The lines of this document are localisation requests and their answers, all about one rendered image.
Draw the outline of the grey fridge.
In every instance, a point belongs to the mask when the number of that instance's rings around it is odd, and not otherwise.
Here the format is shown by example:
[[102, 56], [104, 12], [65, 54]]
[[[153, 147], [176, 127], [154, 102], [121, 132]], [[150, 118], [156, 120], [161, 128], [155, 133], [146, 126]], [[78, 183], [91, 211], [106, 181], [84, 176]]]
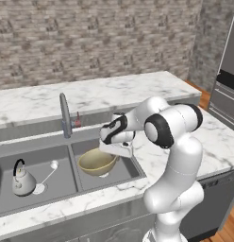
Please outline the grey fridge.
[[209, 100], [208, 112], [234, 130], [234, 14]]

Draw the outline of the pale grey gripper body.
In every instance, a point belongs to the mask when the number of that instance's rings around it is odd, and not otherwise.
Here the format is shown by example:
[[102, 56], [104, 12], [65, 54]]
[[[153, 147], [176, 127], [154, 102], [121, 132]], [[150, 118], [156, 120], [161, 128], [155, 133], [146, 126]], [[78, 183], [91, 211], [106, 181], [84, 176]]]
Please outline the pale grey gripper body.
[[99, 149], [102, 152], [127, 158], [131, 158], [133, 155], [133, 146], [131, 142], [106, 145], [102, 141], [99, 141]]

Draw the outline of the tap lever with red tip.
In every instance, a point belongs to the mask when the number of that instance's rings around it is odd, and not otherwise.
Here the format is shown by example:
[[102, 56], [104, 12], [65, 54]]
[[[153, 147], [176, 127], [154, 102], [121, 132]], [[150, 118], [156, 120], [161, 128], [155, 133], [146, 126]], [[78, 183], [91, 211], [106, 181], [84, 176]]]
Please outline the tap lever with red tip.
[[80, 128], [81, 127], [81, 121], [80, 116], [78, 115], [75, 120], [72, 121], [72, 128]]

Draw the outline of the grey curved tap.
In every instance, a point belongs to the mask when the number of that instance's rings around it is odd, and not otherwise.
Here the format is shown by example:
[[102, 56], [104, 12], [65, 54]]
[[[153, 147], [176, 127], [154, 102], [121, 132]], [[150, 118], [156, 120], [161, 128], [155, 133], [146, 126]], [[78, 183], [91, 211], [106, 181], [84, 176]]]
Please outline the grey curved tap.
[[62, 114], [62, 129], [65, 138], [70, 138], [73, 134], [72, 119], [70, 116], [67, 99], [64, 93], [59, 95], [59, 102]]

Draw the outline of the grey cupboard under sink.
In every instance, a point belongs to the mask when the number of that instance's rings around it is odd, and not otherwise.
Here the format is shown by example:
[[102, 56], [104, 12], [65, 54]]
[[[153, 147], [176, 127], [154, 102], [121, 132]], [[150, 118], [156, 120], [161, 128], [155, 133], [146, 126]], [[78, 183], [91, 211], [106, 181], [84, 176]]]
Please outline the grey cupboard under sink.
[[154, 215], [130, 216], [107, 223], [110, 209], [70, 219], [33, 232], [0, 238], [0, 242], [142, 242]]

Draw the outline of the grey dishwasher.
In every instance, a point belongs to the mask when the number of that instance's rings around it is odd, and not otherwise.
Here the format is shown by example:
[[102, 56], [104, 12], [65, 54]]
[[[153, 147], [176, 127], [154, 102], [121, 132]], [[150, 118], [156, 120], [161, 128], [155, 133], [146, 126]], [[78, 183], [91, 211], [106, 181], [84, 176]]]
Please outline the grey dishwasher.
[[181, 233], [188, 242], [199, 242], [216, 234], [234, 199], [234, 170], [199, 180], [204, 200], [182, 220]]

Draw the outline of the grey double sink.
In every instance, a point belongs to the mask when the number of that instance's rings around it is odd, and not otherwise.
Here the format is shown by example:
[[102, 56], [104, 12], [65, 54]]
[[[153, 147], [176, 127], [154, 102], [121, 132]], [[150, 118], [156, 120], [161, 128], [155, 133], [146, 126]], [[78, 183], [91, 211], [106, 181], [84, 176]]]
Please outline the grey double sink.
[[[56, 144], [39, 139], [0, 146], [0, 217], [132, 182], [144, 176], [134, 157], [119, 158], [104, 178], [84, 173], [77, 165], [77, 160], [85, 152], [97, 147], [96, 139], [61, 141]], [[45, 184], [44, 191], [39, 195], [18, 197], [13, 194], [13, 168], [19, 159], [25, 161], [26, 170], [37, 182]]]

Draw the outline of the beige bowl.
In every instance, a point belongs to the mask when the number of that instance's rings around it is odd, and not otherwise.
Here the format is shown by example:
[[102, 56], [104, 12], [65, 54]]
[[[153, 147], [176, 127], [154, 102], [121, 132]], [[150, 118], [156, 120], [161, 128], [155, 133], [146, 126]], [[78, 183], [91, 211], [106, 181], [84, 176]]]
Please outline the beige bowl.
[[77, 161], [80, 169], [91, 176], [102, 176], [115, 166], [118, 156], [94, 148], [84, 153]]

